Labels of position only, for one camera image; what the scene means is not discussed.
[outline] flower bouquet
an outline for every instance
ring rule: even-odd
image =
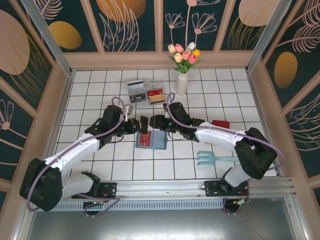
[[[198,59],[200,55],[200,50],[195,49],[196,45],[194,42],[191,42],[187,47],[186,50],[180,45],[173,44],[168,45],[168,50],[173,56],[169,56],[169,58],[176,64],[177,72],[179,72],[179,76],[177,79],[177,94],[179,96],[183,96],[187,91],[187,83],[188,83],[188,72],[189,69],[192,68],[194,65],[200,63]]]

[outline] gold circle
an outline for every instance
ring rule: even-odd
[[[65,49],[76,49],[80,47],[82,40],[80,33],[71,24],[65,21],[55,21],[49,28],[56,42]]]
[[[146,9],[146,0],[96,0],[96,3],[103,14],[109,19],[122,23],[130,21],[129,17],[125,17],[128,14],[125,11],[123,3],[127,8],[128,13],[129,9],[132,10],[136,19],[141,17]]]
[[[298,69],[298,61],[296,56],[285,51],[281,53],[275,63],[274,80],[279,88],[285,89],[294,80]]]
[[[241,22],[250,27],[264,26],[269,22],[279,0],[242,0],[239,5]]]
[[[0,10],[0,69],[8,74],[21,74],[30,56],[28,35],[9,13]]]

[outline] white tile floor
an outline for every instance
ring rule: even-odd
[[[56,152],[76,141],[104,109],[113,96],[129,103],[126,81],[162,78],[165,93],[177,91],[178,73],[168,69],[77,71],[65,110]],[[191,69],[185,96],[176,96],[193,118],[229,121],[234,130],[251,127],[263,133],[262,124],[244,69]],[[161,105],[134,110],[131,117],[164,114]],[[198,151],[212,151],[215,156],[232,156],[225,148],[207,143],[180,140],[171,135],[166,150],[135,148],[135,136],[126,135],[122,142],[109,143],[72,169],[74,176],[89,171],[102,181],[174,180],[221,178],[235,162],[217,161],[215,165],[197,166]],[[266,176],[276,176],[269,171]]]

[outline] red object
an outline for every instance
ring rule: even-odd
[[[140,133],[139,146],[149,147],[151,139],[151,132],[148,131],[147,134]]]
[[[212,124],[225,129],[230,129],[230,122],[228,121],[213,120]]]
[[[162,88],[156,89],[156,90],[147,91],[146,94],[148,95],[148,97],[159,95],[159,94],[163,94],[162,93]]]

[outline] metal bracket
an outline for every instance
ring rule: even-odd
[[[204,190],[207,197],[240,197],[242,192],[248,195],[248,182],[245,181],[231,191],[225,192],[222,190],[219,180],[205,181]]]
[[[117,183],[116,182],[101,182],[97,195],[87,193],[88,197],[102,198],[102,199],[113,199],[116,197]],[[83,196],[73,195],[72,199],[86,199]]]

